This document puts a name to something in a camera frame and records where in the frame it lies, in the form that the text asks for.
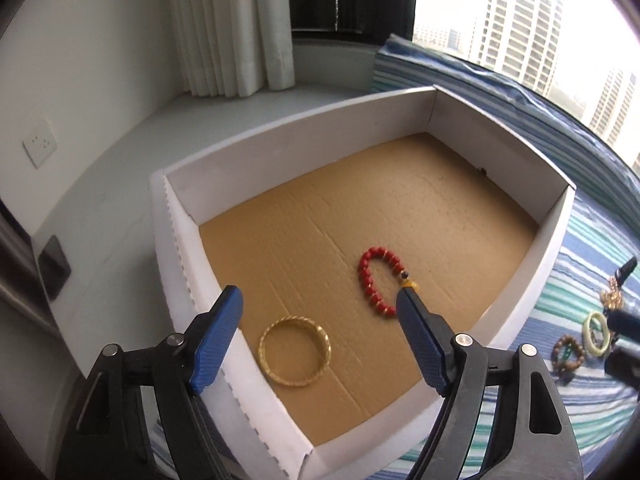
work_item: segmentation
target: blue striped cloth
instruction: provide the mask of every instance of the blue striped cloth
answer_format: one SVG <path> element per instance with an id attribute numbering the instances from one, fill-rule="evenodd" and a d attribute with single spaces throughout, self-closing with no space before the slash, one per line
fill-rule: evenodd
<path id="1" fill-rule="evenodd" d="M 548 101 L 512 80 L 441 53 L 391 37 L 376 55 L 372 91 L 439 85 L 487 111 L 554 161 L 578 186 L 567 233 L 551 275 L 529 319 L 511 345 L 532 343 L 549 357 L 558 338 L 580 340 L 587 314 L 602 310 L 600 291 L 616 268 L 640 254 L 638 178 L 600 139 Z M 640 271 L 625 283 L 629 307 L 640 305 Z M 574 427 L 585 476 L 614 445 L 636 407 L 637 394 L 588 358 L 558 390 Z M 478 472 L 491 430 L 497 388 L 487 388 L 460 478 Z M 150 436 L 156 462 L 176 478 L 159 423 Z M 421 442 L 369 480 L 404 480 Z M 232 458 L 226 446 L 225 455 Z"/>

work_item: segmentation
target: electrical outlet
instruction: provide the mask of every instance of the electrical outlet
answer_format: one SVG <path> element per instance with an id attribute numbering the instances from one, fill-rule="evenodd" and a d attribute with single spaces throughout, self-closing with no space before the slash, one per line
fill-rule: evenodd
<path id="1" fill-rule="evenodd" d="M 43 118 L 33 131 L 22 140 L 22 145 L 27 150 L 27 154 L 36 169 L 42 166 L 47 157 L 55 152 L 58 147 L 49 121 Z"/>

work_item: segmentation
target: red bead bracelet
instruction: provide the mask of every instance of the red bead bracelet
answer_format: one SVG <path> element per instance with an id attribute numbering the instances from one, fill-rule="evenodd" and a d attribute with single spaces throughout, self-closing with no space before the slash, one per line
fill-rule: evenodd
<path id="1" fill-rule="evenodd" d="M 374 258 L 379 258 L 383 262 L 388 263 L 392 272 L 400 279 L 402 286 L 412 286 L 417 290 L 418 285 L 409 280 L 409 273 L 404 270 L 404 265 L 400 262 L 400 258 L 393 251 L 385 249 L 384 247 L 372 247 L 362 255 L 360 263 L 358 264 L 358 275 L 364 293 L 366 297 L 369 298 L 371 306 L 380 314 L 386 317 L 393 317 L 396 315 L 396 308 L 383 301 L 382 296 L 380 296 L 373 284 L 373 277 L 369 270 L 369 262 Z"/>

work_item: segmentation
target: sky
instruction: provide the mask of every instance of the sky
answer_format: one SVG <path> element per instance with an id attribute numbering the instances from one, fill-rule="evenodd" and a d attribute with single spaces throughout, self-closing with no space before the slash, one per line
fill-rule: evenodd
<path id="1" fill-rule="evenodd" d="M 612 65 L 640 77 L 640 43 L 612 1 L 563 3 L 554 79 L 564 92 L 587 102 L 597 100 Z M 415 22 L 458 30 L 464 44 L 485 9 L 486 0 L 417 0 Z M 625 152 L 623 158 L 635 158 L 630 153 L 640 151 L 640 88 L 634 97 L 616 146 Z"/>

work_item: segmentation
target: silver screw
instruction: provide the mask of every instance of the silver screw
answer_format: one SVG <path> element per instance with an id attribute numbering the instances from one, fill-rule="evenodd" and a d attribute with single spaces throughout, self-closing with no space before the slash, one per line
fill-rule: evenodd
<path id="1" fill-rule="evenodd" d="M 102 349 L 102 355 L 106 357 L 111 357 L 113 355 L 116 355 L 117 353 L 118 353 L 118 345 L 114 343 L 109 343 L 107 346 L 105 346 Z"/>
<path id="2" fill-rule="evenodd" d="M 535 346 L 530 345 L 529 343 L 524 343 L 524 345 L 522 345 L 522 353 L 524 355 L 528 355 L 529 357 L 533 357 L 538 353 L 538 350 Z"/>
<path id="3" fill-rule="evenodd" d="M 460 346 L 471 346 L 474 340 L 469 334 L 458 334 L 456 336 L 456 343 Z"/>
<path id="4" fill-rule="evenodd" d="M 166 339 L 166 343 L 169 346 L 180 346 L 184 343 L 184 335 L 180 332 L 173 333 Z"/>

